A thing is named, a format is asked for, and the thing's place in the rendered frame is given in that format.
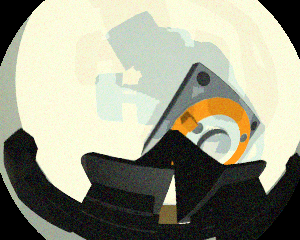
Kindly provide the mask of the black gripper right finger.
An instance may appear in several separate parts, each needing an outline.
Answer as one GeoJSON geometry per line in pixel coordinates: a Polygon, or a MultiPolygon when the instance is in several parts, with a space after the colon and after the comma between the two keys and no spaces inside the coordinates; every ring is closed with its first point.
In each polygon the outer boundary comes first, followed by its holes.
{"type": "Polygon", "coordinates": [[[249,163],[222,164],[174,129],[175,203],[177,223],[190,223],[191,215],[199,211],[222,185],[249,180],[265,171],[265,160],[249,163]]]}

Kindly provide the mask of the grey square base plate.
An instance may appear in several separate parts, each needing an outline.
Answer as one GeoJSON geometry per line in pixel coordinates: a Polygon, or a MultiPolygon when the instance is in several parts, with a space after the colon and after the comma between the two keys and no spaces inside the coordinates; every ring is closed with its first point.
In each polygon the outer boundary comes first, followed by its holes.
{"type": "MultiPolygon", "coordinates": [[[[174,96],[171,97],[171,103],[165,113],[163,113],[161,120],[155,124],[150,136],[147,137],[145,144],[143,144],[141,156],[143,153],[150,151],[150,149],[162,139],[163,135],[169,131],[175,117],[187,107],[187,104],[194,103],[194,101],[201,99],[201,97],[209,96],[225,96],[227,99],[233,100],[235,103],[241,105],[241,107],[245,109],[247,116],[249,116],[250,137],[254,135],[261,121],[258,120],[258,117],[255,117],[250,107],[247,107],[242,97],[239,97],[238,93],[233,91],[233,89],[226,84],[226,81],[223,81],[221,77],[211,72],[211,69],[201,63],[195,63],[191,65],[190,71],[187,71],[187,75],[185,79],[183,79],[182,84],[179,85],[177,93],[174,93],[174,96]]],[[[199,137],[197,145],[203,149],[207,155],[219,161],[229,152],[231,139],[223,129],[214,128],[199,137]]]]}

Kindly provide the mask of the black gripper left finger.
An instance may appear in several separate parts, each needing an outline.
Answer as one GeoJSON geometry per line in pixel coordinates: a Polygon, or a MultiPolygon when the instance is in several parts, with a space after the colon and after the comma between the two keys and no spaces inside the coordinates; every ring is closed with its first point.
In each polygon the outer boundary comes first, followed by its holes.
{"type": "Polygon", "coordinates": [[[150,151],[135,160],[85,153],[81,157],[83,171],[91,184],[94,181],[106,187],[154,196],[154,215],[159,215],[175,173],[174,139],[174,129],[169,129],[150,151]]]}

